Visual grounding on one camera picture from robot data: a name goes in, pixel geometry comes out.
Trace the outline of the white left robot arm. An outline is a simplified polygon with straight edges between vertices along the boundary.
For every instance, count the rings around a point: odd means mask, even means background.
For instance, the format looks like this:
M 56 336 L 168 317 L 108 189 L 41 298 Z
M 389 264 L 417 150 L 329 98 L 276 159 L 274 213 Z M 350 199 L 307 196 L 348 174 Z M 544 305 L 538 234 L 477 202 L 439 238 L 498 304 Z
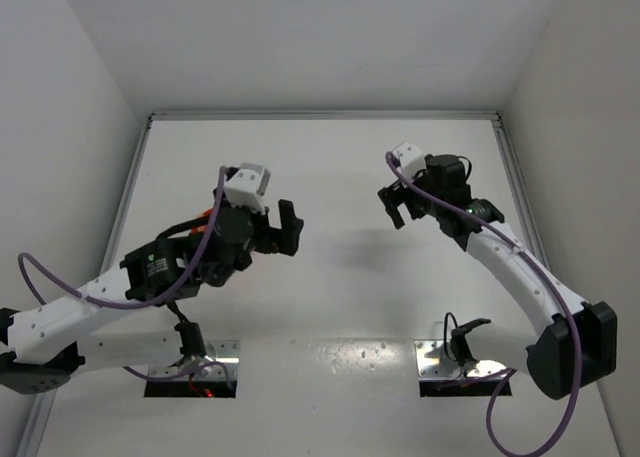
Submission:
M 247 269 L 256 253 L 293 256 L 304 227 L 292 202 L 278 203 L 280 225 L 268 212 L 218 208 L 175 224 L 128 253 L 122 261 L 84 286 L 30 311 L 1 311 L 1 384 L 18 394 L 57 389 L 72 378 L 102 368 L 167 368 L 166 382 L 193 378 L 226 364 L 208 355 L 200 326 L 177 301 L 196 296 L 201 286 L 224 286 Z M 169 330 L 120 338 L 97 330 L 135 312 L 167 307 L 178 322 Z

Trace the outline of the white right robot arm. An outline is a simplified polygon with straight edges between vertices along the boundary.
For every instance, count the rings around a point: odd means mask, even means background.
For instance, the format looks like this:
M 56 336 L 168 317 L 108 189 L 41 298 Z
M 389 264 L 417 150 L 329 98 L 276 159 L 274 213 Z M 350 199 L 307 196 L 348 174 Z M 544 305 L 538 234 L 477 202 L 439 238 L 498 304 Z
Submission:
M 409 144 L 386 153 L 385 160 L 396 180 L 378 196 L 395 228 L 405 224 L 401 206 L 414 220 L 434 218 L 444 235 L 503 286 L 536 334 L 535 342 L 524 344 L 499 336 L 482 339 L 480 328 L 491 322 L 477 318 L 451 331 L 445 346 L 451 360 L 464 367 L 481 347 L 501 350 L 504 365 L 525 371 L 554 400 L 615 371 L 615 311 L 605 302 L 589 303 L 562 284 L 517 240 L 493 203 L 473 197 L 467 158 L 424 154 Z

